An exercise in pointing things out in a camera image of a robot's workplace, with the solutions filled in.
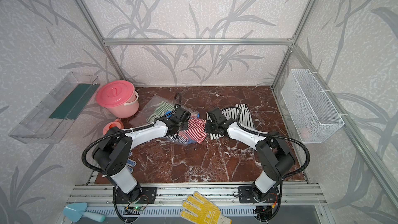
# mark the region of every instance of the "wire mesh basket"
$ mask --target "wire mesh basket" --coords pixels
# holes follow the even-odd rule
[[[321,143],[344,125],[324,89],[308,69],[292,69],[281,90],[302,143]]]

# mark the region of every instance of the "clear plastic shelf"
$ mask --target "clear plastic shelf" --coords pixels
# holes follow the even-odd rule
[[[70,72],[9,136],[23,143],[59,143],[100,86],[97,78]]]

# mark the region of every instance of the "pink bucket lid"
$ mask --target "pink bucket lid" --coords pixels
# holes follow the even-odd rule
[[[103,86],[96,96],[102,107],[118,107],[126,103],[134,93],[134,86],[127,81],[114,81]]]

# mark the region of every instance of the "marble table surface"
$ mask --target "marble table surface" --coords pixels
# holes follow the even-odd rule
[[[206,112],[214,107],[244,103],[257,130],[287,135],[269,86],[140,87],[136,90],[139,110],[154,95],[172,101],[175,93],[180,92],[182,105],[198,111],[204,119]],[[125,128],[131,127],[128,121],[132,118],[134,116],[122,120]],[[290,142],[288,145],[294,153]],[[133,176],[140,183],[254,181],[262,171],[252,148],[227,137],[211,140],[209,135],[201,144],[187,146],[155,139],[135,147],[130,158],[137,162]],[[291,171],[299,167],[296,162]],[[304,181],[305,177],[299,173],[286,180]],[[99,174],[95,183],[109,184],[109,181]]]

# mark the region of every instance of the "patterned wallpaper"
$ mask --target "patterned wallpaper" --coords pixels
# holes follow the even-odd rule
[[[319,0],[298,42],[396,179],[397,2]],[[288,126],[295,131],[291,122]],[[337,222],[398,223],[396,210],[343,130],[308,148],[308,174],[321,184]]]
[[[298,139],[298,132],[280,93],[290,69],[294,68],[303,67],[292,55],[276,85],[275,96],[291,137]],[[311,154],[306,177],[311,183],[321,185],[336,223],[398,223],[398,212],[343,129],[323,143],[306,144],[306,147]],[[304,161],[304,152],[298,151]]]
[[[58,144],[8,133],[68,72],[115,80],[72,0],[0,0],[0,222],[55,223],[72,188],[87,181],[80,156],[114,117],[92,100]]]
[[[85,0],[107,38],[289,38],[307,1]]]
[[[308,0],[85,0],[106,38],[290,38]],[[270,85],[286,47],[113,47],[145,85]]]
[[[286,46],[116,46],[112,52],[135,85],[270,85],[286,49]],[[220,54],[219,58],[212,59],[212,52]]]
[[[299,41],[396,179],[397,13],[398,0],[320,0]]]

